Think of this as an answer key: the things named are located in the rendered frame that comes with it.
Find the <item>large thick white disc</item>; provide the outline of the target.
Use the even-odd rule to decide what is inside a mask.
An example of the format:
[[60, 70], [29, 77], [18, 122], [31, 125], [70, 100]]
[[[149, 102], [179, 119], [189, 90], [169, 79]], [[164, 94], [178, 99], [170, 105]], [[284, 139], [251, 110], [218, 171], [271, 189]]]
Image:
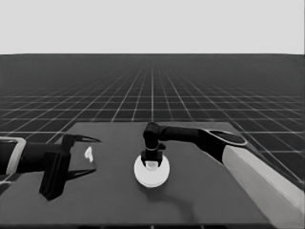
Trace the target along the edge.
[[156, 161], [148, 161], [148, 168], [144, 166], [141, 156], [138, 156], [133, 165], [133, 172], [136, 180], [147, 188], [156, 188], [164, 184], [170, 175], [170, 162], [163, 155], [161, 166]]

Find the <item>small white T-shaped piece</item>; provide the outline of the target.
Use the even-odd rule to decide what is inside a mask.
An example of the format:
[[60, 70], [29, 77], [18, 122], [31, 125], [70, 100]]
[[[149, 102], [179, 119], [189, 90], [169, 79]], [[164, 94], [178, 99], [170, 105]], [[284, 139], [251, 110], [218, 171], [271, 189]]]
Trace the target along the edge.
[[94, 161], [94, 158], [93, 158], [93, 154], [92, 154], [92, 147], [89, 147], [85, 154], [84, 154], [85, 158], [88, 159], [90, 162], [93, 162]]

